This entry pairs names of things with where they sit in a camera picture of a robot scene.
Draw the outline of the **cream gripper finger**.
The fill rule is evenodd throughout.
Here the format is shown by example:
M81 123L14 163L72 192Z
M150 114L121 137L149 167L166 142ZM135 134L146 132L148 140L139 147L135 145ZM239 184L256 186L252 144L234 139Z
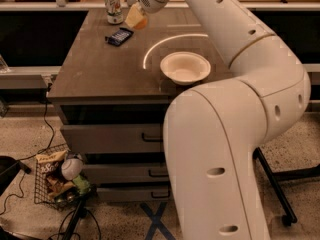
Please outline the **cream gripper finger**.
M140 6L139 3L135 3L131 6L128 15L126 17L125 23L130 27L134 28L135 25L137 25L140 21L142 21L144 18L147 19L147 16Z

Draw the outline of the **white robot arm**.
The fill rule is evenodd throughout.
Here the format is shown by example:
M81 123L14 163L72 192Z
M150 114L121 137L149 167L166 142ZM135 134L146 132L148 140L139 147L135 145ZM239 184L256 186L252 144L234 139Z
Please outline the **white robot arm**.
M147 13L169 0L137 0ZM270 240L253 152L304 113L308 73L237 0L185 0L231 71L170 104L164 151L184 240Z

